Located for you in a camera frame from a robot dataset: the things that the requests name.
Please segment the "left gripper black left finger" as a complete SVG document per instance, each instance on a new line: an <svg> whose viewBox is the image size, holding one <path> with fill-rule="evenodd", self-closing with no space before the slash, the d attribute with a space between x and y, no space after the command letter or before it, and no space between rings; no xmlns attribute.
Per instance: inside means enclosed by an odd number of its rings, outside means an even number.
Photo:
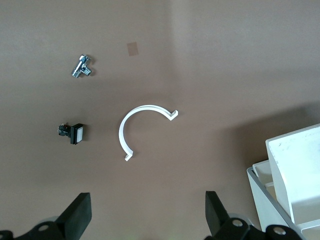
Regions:
<svg viewBox="0 0 320 240"><path fill-rule="evenodd" d="M92 219L90 193L80 193L55 221L36 225L28 240L79 240Z"/></svg>

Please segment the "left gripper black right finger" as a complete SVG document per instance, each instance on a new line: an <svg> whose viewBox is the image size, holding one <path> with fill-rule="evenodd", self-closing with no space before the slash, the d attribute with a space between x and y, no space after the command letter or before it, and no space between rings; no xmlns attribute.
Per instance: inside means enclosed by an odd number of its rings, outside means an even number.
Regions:
<svg viewBox="0 0 320 240"><path fill-rule="evenodd" d="M207 240L258 240L259 231L244 219L231 217L215 191L205 192L205 218L211 235Z"/></svg>

